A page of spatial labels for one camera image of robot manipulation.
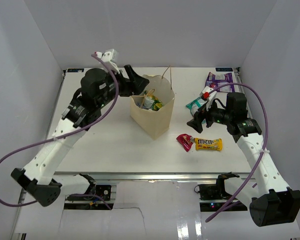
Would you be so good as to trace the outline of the teal snack pack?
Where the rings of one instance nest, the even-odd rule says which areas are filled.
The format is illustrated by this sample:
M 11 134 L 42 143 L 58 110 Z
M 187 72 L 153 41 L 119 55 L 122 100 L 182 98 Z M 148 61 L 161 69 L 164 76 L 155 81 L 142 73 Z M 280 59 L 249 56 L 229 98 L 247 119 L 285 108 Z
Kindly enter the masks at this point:
M 194 118 L 195 113 L 198 111 L 200 107 L 202 107 L 206 101 L 202 99 L 200 96 L 186 104 L 185 107 L 189 109 L 192 118 Z

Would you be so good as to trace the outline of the yellow M&M's pack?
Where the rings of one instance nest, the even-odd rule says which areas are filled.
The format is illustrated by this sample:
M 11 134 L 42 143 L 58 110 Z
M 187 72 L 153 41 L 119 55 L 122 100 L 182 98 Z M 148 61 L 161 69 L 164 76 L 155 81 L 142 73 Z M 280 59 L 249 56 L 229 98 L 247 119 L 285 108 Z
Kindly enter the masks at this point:
M 194 138 L 195 149 L 200 150 L 211 150 L 211 151 L 221 151 L 223 149 L 223 142 L 221 138 L 218 139 L 203 139 Z

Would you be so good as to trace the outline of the red candy wrapper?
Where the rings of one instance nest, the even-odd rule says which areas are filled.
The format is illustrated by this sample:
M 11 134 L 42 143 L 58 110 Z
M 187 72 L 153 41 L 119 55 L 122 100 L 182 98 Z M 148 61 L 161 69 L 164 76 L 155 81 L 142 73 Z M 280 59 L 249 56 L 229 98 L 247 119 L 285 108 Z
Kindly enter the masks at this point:
M 177 138 L 176 138 L 177 142 L 179 144 L 182 145 L 182 147 L 184 148 L 184 150 L 186 152 L 189 152 L 190 149 L 192 148 L 192 145 L 194 144 L 194 140 L 193 137 L 191 135 L 188 134 L 180 134 Z

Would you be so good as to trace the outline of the green Fox's candy bag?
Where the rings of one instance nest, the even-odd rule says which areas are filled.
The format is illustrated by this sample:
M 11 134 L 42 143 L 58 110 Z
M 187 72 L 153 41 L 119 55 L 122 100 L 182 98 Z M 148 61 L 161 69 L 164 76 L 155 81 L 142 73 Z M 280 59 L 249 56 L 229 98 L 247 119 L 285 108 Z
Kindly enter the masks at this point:
M 158 111 L 164 106 L 163 102 L 160 101 L 153 94 L 146 95 L 141 101 L 140 108 L 145 110 Z

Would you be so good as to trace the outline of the beige paper bag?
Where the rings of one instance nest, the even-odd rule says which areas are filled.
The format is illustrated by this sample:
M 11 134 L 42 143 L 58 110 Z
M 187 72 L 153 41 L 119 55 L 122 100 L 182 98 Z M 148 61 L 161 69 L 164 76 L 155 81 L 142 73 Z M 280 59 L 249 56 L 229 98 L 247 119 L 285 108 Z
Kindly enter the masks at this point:
M 158 139 L 170 127 L 175 102 L 175 92 L 172 89 L 172 80 L 163 75 L 147 75 L 149 80 L 139 95 L 130 97 L 130 116 L 153 139 Z M 157 98 L 163 106 L 157 110 L 146 109 L 144 98 L 147 94 Z

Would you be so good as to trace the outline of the purple snack pack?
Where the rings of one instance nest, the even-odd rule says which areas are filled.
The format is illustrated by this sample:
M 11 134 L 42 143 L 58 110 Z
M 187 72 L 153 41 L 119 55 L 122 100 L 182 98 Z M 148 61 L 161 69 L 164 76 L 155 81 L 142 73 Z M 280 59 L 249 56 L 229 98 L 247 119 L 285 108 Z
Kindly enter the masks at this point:
M 209 72 L 209 74 L 207 75 L 206 81 L 205 81 L 205 86 L 216 89 L 220 86 L 223 86 L 225 84 L 229 84 L 232 82 L 233 82 L 233 75 L 231 72 L 225 73 L 225 74 L 214 74 L 212 72 Z M 222 92 L 222 93 L 234 93 L 235 87 L 234 87 L 234 85 L 227 85 L 225 87 L 221 87 L 217 91 Z

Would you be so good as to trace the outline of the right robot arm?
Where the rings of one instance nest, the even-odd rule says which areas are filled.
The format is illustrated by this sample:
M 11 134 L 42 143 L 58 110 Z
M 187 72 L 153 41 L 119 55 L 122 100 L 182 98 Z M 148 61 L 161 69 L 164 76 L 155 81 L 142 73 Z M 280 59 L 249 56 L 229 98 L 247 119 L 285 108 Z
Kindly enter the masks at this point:
M 220 174 L 216 180 L 216 195 L 229 202 L 237 199 L 249 210 L 258 227 L 292 223 L 300 210 L 300 190 L 293 190 L 276 168 L 270 153 L 263 148 L 266 140 L 256 120 L 248 117 L 247 99 L 243 93 L 230 92 L 226 105 L 219 108 L 216 93 L 204 90 L 204 100 L 187 125 L 198 133 L 202 122 L 210 127 L 214 123 L 226 126 L 228 133 L 243 152 L 256 180 L 253 188 L 236 173 Z

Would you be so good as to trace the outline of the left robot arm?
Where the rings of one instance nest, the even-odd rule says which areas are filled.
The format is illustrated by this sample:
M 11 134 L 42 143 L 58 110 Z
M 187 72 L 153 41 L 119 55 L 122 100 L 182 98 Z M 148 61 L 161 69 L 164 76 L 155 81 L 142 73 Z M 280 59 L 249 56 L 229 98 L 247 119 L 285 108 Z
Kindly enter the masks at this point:
M 57 200 L 66 184 L 57 181 L 54 174 L 75 143 L 101 120 L 101 110 L 118 97 L 141 94 L 150 81 L 138 75 L 130 65 L 122 72 L 107 72 L 101 68 L 85 71 L 80 87 L 63 111 L 51 135 L 51 142 L 23 168 L 15 168 L 11 177 L 41 206 L 47 207 Z

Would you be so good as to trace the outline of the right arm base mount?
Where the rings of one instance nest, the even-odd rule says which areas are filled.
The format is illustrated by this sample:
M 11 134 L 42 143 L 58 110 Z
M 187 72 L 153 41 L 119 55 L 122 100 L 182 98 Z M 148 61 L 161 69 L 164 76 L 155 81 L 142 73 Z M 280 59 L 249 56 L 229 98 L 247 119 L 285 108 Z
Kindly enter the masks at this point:
M 216 184 L 198 184 L 193 190 L 199 196 L 201 212 L 214 213 L 231 197 L 227 193 L 221 193 Z

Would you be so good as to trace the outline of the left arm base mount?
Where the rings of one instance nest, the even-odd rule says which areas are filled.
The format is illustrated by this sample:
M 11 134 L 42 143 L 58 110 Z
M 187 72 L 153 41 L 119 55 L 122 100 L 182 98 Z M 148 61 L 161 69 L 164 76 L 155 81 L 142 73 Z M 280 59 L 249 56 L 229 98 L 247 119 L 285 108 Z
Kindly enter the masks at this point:
M 112 210 L 111 185 L 98 185 L 89 175 L 80 175 L 84 177 L 89 187 L 84 193 L 74 193 L 66 197 L 64 204 L 65 210 Z

